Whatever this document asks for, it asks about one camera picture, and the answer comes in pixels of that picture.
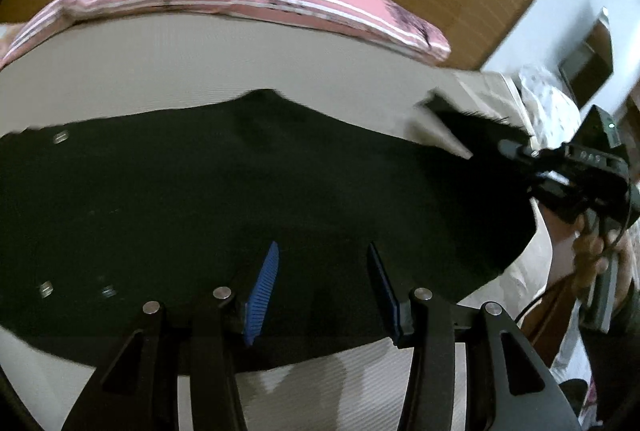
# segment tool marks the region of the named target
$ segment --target metal pin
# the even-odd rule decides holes
[[[64,142],[67,138],[69,138],[69,132],[65,130],[64,132],[56,134],[56,136],[53,138],[53,143],[60,144],[60,142]]]
[[[113,297],[117,294],[116,289],[114,289],[113,285],[108,285],[102,289],[102,295],[105,297]]]
[[[414,296],[423,301],[428,301],[433,297],[433,292],[428,288],[420,287],[414,290]]]
[[[155,314],[160,310],[160,303],[158,301],[147,301],[142,305],[142,312],[145,314]]]
[[[231,289],[228,286],[219,286],[213,291],[213,297],[216,299],[226,299],[231,296]]]
[[[494,303],[493,301],[484,305],[484,309],[492,316],[499,316],[502,313],[502,307],[498,305],[498,303]]]
[[[53,293],[53,285],[50,281],[45,281],[39,288],[40,295],[45,298]]]

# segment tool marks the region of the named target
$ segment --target white wall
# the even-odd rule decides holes
[[[614,72],[581,113],[597,104],[613,114],[640,77],[640,0],[535,0],[482,69],[510,74],[525,64],[557,69],[602,7],[609,11]]]

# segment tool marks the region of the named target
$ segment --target person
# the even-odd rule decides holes
[[[601,257],[605,245],[612,245],[618,236],[612,231],[603,241],[597,233],[585,233],[584,224],[584,216],[578,217],[572,279],[573,293],[582,302],[596,276],[609,267],[608,259]],[[620,258],[609,333],[580,329],[598,394],[598,419],[607,431],[640,429],[640,285],[628,231],[615,249]]]

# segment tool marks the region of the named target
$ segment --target beige mattress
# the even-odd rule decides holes
[[[325,32],[215,16],[151,14],[73,27],[2,70],[0,135],[28,126],[215,103],[254,88],[274,88],[342,121],[459,154],[465,151],[447,130],[414,108],[430,90],[437,88],[462,110],[508,118],[530,130],[513,83],[500,74],[429,68]],[[523,254],[462,304],[478,307],[495,300],[515,316],[545,287],[551,243],[534,203],[532,209],[538,230]],[[238,375],[248,428],[395,430],[411,354],[383,339]],[[0,364],[46,431],[62,427],[93,371],[33,350],[2,329]],[[188,379],[178,379],[181,430],[192,429],[188,388]],[[463,429],[464,415],[460,345],[453,429]]]

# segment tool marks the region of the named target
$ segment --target pink pillow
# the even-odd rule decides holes
[[[82,20],[183,10],[228,14],[366,39],[427,63],[451,52],[441,31],[391,0],[54,0],[23,26],[0,68]]]

